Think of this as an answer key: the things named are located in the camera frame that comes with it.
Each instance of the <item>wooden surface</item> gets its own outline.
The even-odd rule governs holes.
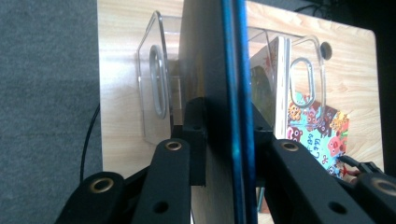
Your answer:
[[[135,63],[154,10],[181,16],[182,1],[98,1],[103,167],[123,176],[149,165],[154,150],[143,140]],[[251,2],[247,15],[249,26],[316,35],[331,44],[327,105],[350,116],[347,155],[383,169],[373,32]]]

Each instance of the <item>gray fabric background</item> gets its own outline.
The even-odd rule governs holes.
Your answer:
[[[99,104],[96,1],[0,1],[0,96],[0,223],[53,223],[78,186]],[[101,170],[99,117],[85,176]]]

